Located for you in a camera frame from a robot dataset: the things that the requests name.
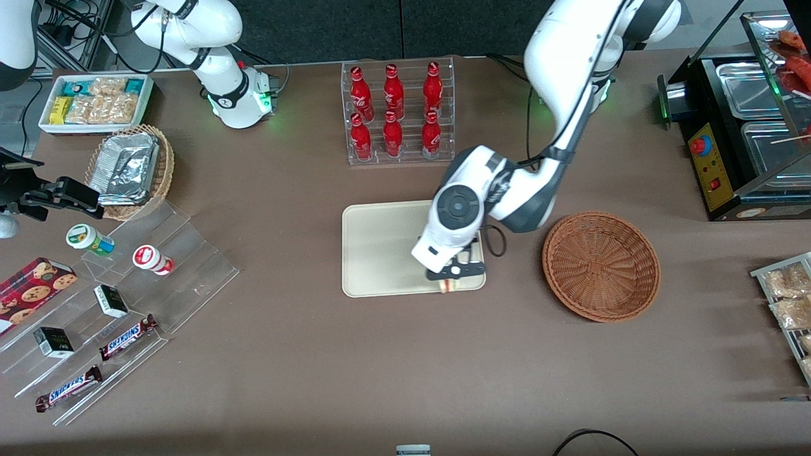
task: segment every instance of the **red bottle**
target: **red bottle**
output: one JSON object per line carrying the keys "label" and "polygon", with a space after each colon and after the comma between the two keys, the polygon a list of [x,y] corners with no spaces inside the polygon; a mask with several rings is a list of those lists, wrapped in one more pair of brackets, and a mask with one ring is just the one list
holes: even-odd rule
{"label": "red bottle", "polygon": [[433,160],[440,155],[440,136],[442,129],[436,123],[436,111],[428,111],[423,125],[423,157]]}
{"label": "red bottle", "polygon": [[397,114],[392,110],[386,111],[386,124],[383,125],[383,138],[386,143],[386,153],[391,158],[397,158],[403,149],[403,128],[397,121]]}
{"label": "red bottle", "polygon": [[371,160],[371,135],[366,125],[363,125],[363,119],[359,113],[352,113],[352,147],[355,149],[355,155],[360,161]]}
{"label": "red bottle", "polygon": [[352,75],[352,104],[355,106],[355,110],[363,116],[363,122],[369,123],[375,118],[375,108],[371,107],[369,84],[363,80],[363,71],[360,67],[352,67],[350,74]]}
{"label": "red bottle", "polygon": [[442,80],[440,79],[440,64],[428,63],[428,77],[423,84],[423,114],[436,111],[437,117],[442,116]]}
{"label": "red bottle", "polygon": [[383,84],[386,95],[386,109],[394,111],[397,120],[406,116],[406,99],[403,83],[397,77],[397,65],[386,65],[386,84]]}

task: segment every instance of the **metal pan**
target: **metal pan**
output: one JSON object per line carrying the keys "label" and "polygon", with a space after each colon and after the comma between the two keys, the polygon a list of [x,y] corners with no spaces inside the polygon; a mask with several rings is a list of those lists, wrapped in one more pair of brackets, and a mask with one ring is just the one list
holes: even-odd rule
{"label": "metal pan", "polygon": [[[794,141],[772,144],[791,136],[785,122],[749,122],[740,129],[749,158],[758,174],[787,163],[798,153]],[[811,187],[811,168],[808,160],[801,160],[766,183],[770,187]]]}
{"label": "metal pan", "polygon": [[732,115],[741,120],[780,119],[780,109],[761,66],[755,62],[724,63],[715,69]]}

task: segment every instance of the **yellow control panel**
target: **yellow control panel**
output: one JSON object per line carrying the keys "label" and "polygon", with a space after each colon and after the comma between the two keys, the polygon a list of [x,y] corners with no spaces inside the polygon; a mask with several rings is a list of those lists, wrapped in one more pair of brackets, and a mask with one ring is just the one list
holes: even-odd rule
{"label": "yellow control panel", "polygon": [[698,181],[702,185],[704,200],[710,211],[727,203],[735,195],[729,183],[727,170],[715,145],[715,136],[710,124],[706,124],[687,143],[693,164],[696,166]]}

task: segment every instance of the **tabletop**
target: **tabletop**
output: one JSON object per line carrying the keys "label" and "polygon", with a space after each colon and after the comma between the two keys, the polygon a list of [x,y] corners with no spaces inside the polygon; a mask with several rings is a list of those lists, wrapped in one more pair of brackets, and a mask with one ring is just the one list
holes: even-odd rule
{"label": "tabletop", "polygon": [[[242,272],[69,426],[0,383],[0,453],[537,455],[598,428],[641,454],[807,454],[811,406],[779,397],[808,390],[749,271],[811,250],[808,223],[706,220],[678,129],[656,121],[656,76],[686,54],[626,54],[550,221],[486,255],[484,288],[365,299],[341,291],[342,211],[430,199],[446,164],[348,166],[340,64],[292,67],[277,115],[246,130],[212,115],[189,71],[154,74],[144,122],[176,154],[169,200]],[[457,147],[524,158],[526,83],[455,63]],[[553,122],[534,105],[534,152]],[[39,175],[81,179],[99,140],[42,135]],[[659,296],[635,320],[583,320],[543,278],[545,234],[586,210],[629,220],[659,255]],[[0,277],[37,256],[75,262],[64,233],[87,220],[22,219]]]}

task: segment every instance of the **wicker basket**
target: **wicker basket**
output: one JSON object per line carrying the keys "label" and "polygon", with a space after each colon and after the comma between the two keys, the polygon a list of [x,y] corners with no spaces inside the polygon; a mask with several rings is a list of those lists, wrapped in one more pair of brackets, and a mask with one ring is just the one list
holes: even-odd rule
{"label": "wicker basket", "polygon": [[578,213],[558,222],[543,244],[542,262],[555,295],[594,321],[630,320],[659,292],[659,259],[650,242],[610,213]]}
{"label": "wicker basket", "polygon": [[[129,220],[135,213],[144,207],[154,207],[156,202],[160,202],[169,193],[169,186],[172,184],[172,173],[174,172],[174,152],[172,151],[172,144],[166,140],[166,136],[155,127],[149,125],[139,125],[137,127],[127,128],[125,130],[116,131],[113,136],[117,135],[134,135],[135,133],[149,133],[161,142],[161,150],[158,153],[158,163],[155,166],[155,174],[152,178],[152,188],[149,190],[149,200],[146,204],[140,206],[105,206],[104,218],[112,218],[124,222]],[[93,170],[96,168],[96,159],[98,159],[99,151],[101,151],[101,144],[96,148],[96,153],[90,159],[90,166],[84,173],[84,184],[90,184],[90,177]]]}

